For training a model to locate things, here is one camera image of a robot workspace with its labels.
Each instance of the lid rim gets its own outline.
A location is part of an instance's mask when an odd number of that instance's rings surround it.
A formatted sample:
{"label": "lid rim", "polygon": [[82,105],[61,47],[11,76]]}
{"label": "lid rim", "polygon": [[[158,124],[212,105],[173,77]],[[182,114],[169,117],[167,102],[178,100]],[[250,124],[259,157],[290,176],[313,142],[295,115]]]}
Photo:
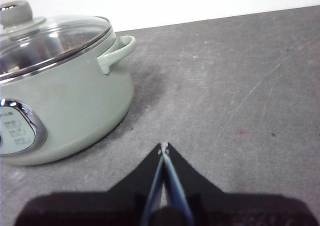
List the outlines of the lid rim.
{"label": "lid rim", "polygon": [[98,36],[94,37],[92,40],[88,41],[87,43],[83,44],[82,46],[74,48],[72,50],[69,50],[69,51],[67,51],[67,52],[65,52],[63,54],[60,54],[58,56],[55,56],[55,57],[49,58],[47,60],[41,61],[41,62],[36,63],[34,65],[31,65],[31,66],[28,66],[28,67],[25,67],[25,68],[21,68],[21,69],[19,69],[17,71],[6,72],[6,73],[3,73],[3,74],[0,74],[0,85],[4,84],[4,83],[8,83],[10,79],[14,79],[16,77],[32,73],[34,71],[40,70],[42,68],[45,68],[47,66],[54,65],[57,62],[65,60],[64,61],[64,63],[65,63],[65,62],[71,60],[73,58],[71,56],[73,56],[73,55],[77,55],[77,57],[78,57],[78,56],[86,53],[88,50],[90,50],[89,47],[91,47],[92,45],[95,45],[96,42],[98,42],[101,38],[103,38],[104,36],[108,35],[108,33],[110,35],[110,32],[112,32],[112,25],[111,25],[110,20],[108,18],[101,17],[101,16],[97,16],[97,18],[104,19],[109,23],[109,27],[104,32],[102,32]]}

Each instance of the chrome trim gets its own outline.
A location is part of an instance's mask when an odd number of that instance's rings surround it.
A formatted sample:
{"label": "chrome trim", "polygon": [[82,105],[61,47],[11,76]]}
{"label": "chrome trim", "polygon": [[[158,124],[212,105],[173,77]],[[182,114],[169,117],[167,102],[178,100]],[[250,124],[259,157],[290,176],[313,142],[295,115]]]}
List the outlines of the chrome trim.
{"label": "chrome trim", "polygon": [[15,155],[24,154],[30,151],[34,151],[40,148],[45,143],[48,136],[47,129],[44,126],[44,124],[41,122],[40,118],[36,115],[36,113],[31,108],[29,108],[25,103],[20,102],[16,99],[3,98],[0,101],[0,107],[10,107],[17,110],[23,116],[26,122],[30,125],[35,136],[35,140],[29,147],[18,152],[1,154],[0,155],[1,157],[15,156]]}
{"label": "chrome trim", "polygon": [[[110,23],[110,20],[105,17],[99,17],[99,18],[107,20]],[[75,49],[70,50],[64,54],[57,56],[57,57],[47,59],[41,63],[20,69],[18,71],[7,72],[4,74],[1,74],[0,75],[0,85],[8,83],[8,82],[12,82],[12,81],[17,81],[17,80],[20,80],[20,79],[23,79],[25,77],[29,77],[32,75],[36,75],[40,72],[43,72],[44,70],[56,67],[56,66],[61,65],[71,59],[74,59],[74,58],[88,52],[89,50],[96,47],[97,45],[99,45],[102,41],[104,41],[106,38],[108,38],[112,32],[113,32],[112,25],[110,23],[110,27],[106,31],[104,31],[100,35],[96,36],[91,41],[89,41],[88,43],[84,44],[81,47],[75,48]]]}

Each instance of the glass lid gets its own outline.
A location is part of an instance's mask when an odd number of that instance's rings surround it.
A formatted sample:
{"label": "glass lid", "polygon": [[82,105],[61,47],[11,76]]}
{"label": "glass lid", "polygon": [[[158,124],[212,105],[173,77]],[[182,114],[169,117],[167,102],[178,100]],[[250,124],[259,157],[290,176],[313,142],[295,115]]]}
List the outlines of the glass lid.
{"label": "glass lid", "polygon": [[26,1],[1,5],[1,80],[26,74],[88,47],[111,28],[95,16],[32,17]]}

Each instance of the control panel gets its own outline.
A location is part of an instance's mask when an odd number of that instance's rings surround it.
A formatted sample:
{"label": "control panel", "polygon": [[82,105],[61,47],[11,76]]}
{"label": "control panel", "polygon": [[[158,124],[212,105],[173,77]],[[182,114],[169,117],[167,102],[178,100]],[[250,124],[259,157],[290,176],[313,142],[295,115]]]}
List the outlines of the control panel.
{"label": "control panel", "polygon": [[47,130],[24,103],[13,99],[0,101],[1,156],[36,149],[47,139]]}

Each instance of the pot handle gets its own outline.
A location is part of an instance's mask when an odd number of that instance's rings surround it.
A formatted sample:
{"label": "pot handle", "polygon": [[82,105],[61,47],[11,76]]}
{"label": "pot handle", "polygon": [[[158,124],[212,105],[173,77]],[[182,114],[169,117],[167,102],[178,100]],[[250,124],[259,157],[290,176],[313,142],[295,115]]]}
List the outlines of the pot handle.
{"label": "pot handle", "polygon": [[122,42],[123,47],[116,51],[104,53],[96,58],[104,75],[110,72],[111,65],[127,57],[136,48],[136,39],[133,36],[121,36],[119,41],[120,43]]}

